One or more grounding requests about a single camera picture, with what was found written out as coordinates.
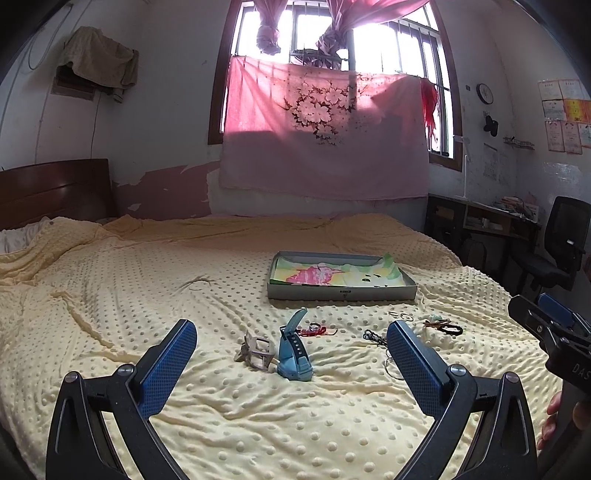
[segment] human hand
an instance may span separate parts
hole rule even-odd
[[[562,392],[558,392],[552,397],[552,400],[550,400],[550,405],[548,405],[548,409],[546,410],[546,413],[550,416],[542,426],[542,437],[537,445],[538,450],[544,448],[556,430],[556,418],[558,417],[561,399]],[[591,403],[581,402],[575,405],[573,409],[573,422],[579,430],[586,430],[587,427],[589,427],[591,424]]]

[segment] office chair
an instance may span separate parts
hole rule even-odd
[[[556,197],[544,234],[544,248],[556,265],[531,252],[512,252],[511,257],[523,270],[517,294],[523,291],[528,274],[534,277],[532,288],[535,290],[556,285],[572,290],[585,254],[583,247],[590,219],[590,204],[569,197]]]

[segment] wall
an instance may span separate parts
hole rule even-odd
[[[517,194],[522,198],[534,195],[547,218],[559,195],[591,203],[591,150],[583,149],[583,155],[548,151],[538,91],[540,80],[572,79],[577,75],[566,55],[541,26],[513,2],[499,0],[499,3],[501,9],[489,17],[489,25],[511,88],[515,134],[519,140],[535,144],[534,152],[518,152]],[[586,251],[591,251],[590,237]],[[509,284],[516,282],[519,273],[515,266],[509,269]],[[550,293],[591,318],[591,285],[582,272],[577,275],[572,292],[556,287]]]
[[[491,0],[482,1],[495,5]],[[502,143],[505,133],[513,132],[508,85],[496,45],[486,32],[482,10],[472,9],[469,0],[440,0],[439,5],[454,50],[465,134],[472,141],[473,164],[469,166],[468,193],[476,200],[489,202],[503,194],[513,194],[515,190],[515,155]],[[113,126],[117,136],[109,158],[113,178],[120,185],[116,196],[122,211],[152,218],[188,213],[201,216],[209,212],[319,215],[383,211],[421,229],[424,199],[376,205],[227,192],[212,184],[214,177],[211,175],[210,194],[207,195],[205,176],[217,168],[214,162],[220,154],[219,146],[207,146],[207,129],[217,45],[228,6],[229,0],[168,0],[151,5],[139,47],[142,52],[140,80],[129,91]],[[495,93],[495,103],[487,110],[501,125],[496,139],[482,131],[484,104],[475,92],[480,82],[486,82]],[[472,91],[466,91],[465,85],[470,85]],[[506,179],[505,185],[482,175],[484,141],[499,150],[501,161],[507,165],[502,177]],[[145,172],[152,173],[142,179]],[[431,166],[430,180],[430,191],[434,193],[463,193],[461,173]],[[184,191],[182,186],[187,184],[193,188],[185,192],[183,201],[180,190]]]
[[[467,166],[466,196],[470,200],[490,203],[503,195],[515,193],[517,175],[517,155],[511,147],[503,143],[503,137],[512,137],[515,130],[511,94],[501,55],[486,22],[491,12],[498,10],[498,6],[487,0],[438,0],[437,4],[456,64],[462,103],[463,136],[470,141],[468,155],[471,162]],[[485,105],[480,101],[476,94],[478,83],[486,83],[491,88],[495,99],[493,104]],[[484,112],[499,122],[499,134],[496,138],[483,131]],[[484,175],[485,144],[498,150],[496,180]],[[463,187],[461,173],[431,166],[432,193],[462,195]]]
[[[94,157],[111,151],[112,118],[119,115],[121,106],[110,98],[102,98],[99,104],[99,95],[93,102],[50,95],[51,83],[63,45],[78,26],[98,27],[104,35],[137,48],[136,39],[147,9],[143,0],[79,0],[73,3],[69,15],[66,6],[49,20],[32,46],[17,58],[0,86],[0,114],[6,106],[0,130],[2,168],[90,157],[95,115]],[[29,58],[35,67],[66,15],[47,57],[31,70]]]

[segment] desk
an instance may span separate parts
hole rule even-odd
[[[501,225],[502,229],[485,228],[482,224],[470,222],[474,218],[487,219],[489,225],[495,223]],[[459,256],[463,241],[472,233],[505,241],[499,270],[493,275],[499,283],[502,282],[513,241],[527,242],[528,250],[533,252],[540,228],[537,223],[482,203],[429,194],[424,232],[456,255]]]

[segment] yellow bedsheet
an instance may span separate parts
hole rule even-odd
[[[392,479],[426,434],[404,381],[385,375],[385,351],[362,339],[384,332],[385,303],[316,304],[266,297],[265,275],[281,249],[391,252],[418,283],[413,329],[448,363],[474,375],[517,372],[534,427],[558,391],[537,342],[506,313],[509,294],[462,267],[445,247],[382,215],[341,220],[227,218],[116,220],[104,228],[56,219],[25,250],[0,256],[0,421],[38,478],[64,375],[110,375],[136,362],[179,318],[199,344],[163,412],[152,418],[191,479]],[[312,382],[233,362],[244,332],[278,343],[279,327],[301,306],[306,322],[339,330],[305,340]],[[445,336],[422,325],[439,313],[462,325]],[[461,464],[472,418],[445,477]],[[114,431],[114,422],[108,420]],[[115,446],[135,466],[117,432]]]

